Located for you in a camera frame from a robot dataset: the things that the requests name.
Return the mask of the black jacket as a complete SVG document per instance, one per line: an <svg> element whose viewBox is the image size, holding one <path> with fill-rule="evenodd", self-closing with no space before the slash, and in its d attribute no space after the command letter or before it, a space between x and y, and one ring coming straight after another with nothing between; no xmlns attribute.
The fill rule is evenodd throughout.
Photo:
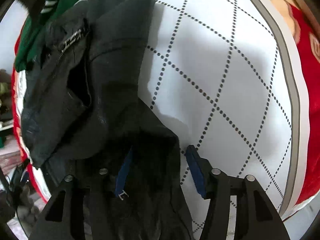
<svg viewBox="0 0 320 240"><path fill-rule="evenodd" d="M22 136L51 194L65 176L116 176L131 155L118 239L192 239L180 146L138 97L155 0L86 0L50 22L27 74Z"/></svg>

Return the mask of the shelf with folded clothes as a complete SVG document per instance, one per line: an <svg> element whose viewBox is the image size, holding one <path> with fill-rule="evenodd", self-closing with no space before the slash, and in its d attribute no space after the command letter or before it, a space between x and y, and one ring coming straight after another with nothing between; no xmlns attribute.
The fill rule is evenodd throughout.
<svg viewBox="0 0 320 240"><path fill-rule="evenodd" d="M11 75L1 69L1 148L5 146L7 136L12 134L12 125Z"/></svg>

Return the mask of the white quilted bed sheet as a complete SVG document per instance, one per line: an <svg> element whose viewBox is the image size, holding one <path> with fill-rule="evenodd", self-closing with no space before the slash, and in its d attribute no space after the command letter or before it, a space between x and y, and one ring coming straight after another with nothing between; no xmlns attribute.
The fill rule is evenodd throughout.
<svg viewBox="0 0 320 240"><path fill-rule="evenodd" d="M289 239L309 99L269 0L37 0L15 68L31 239Z"/></svg>

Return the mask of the green striped garment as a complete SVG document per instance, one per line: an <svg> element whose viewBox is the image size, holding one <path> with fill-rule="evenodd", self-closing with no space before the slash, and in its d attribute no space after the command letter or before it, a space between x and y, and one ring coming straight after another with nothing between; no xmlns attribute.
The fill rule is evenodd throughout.
<svg viewBox="0 0 320 240"><path fill-rule="evenodd" d="M17 72L26 70L36 54L36 39L47 22L58 18L79 0L45 0L40 12L35 16L28 16L16 43L16 58L14 67Z"/></svg>

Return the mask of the red floral blanket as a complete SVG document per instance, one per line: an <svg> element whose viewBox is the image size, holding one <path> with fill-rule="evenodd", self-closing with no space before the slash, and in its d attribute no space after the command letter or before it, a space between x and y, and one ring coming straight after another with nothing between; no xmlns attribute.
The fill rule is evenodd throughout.
<svg viewBox="0 0 320 240"><path fill-rule="evenodd" d="M35 16L45 0L19 1ZM281 212L319 192L319 40L305 11L303 0L155 0L138 80L181 150L193 144L232 176L256 176ZM26 70L13 72L15 135L32 163L21 116L52 21ZM31 171L48 199L43 172Z"/></svg>

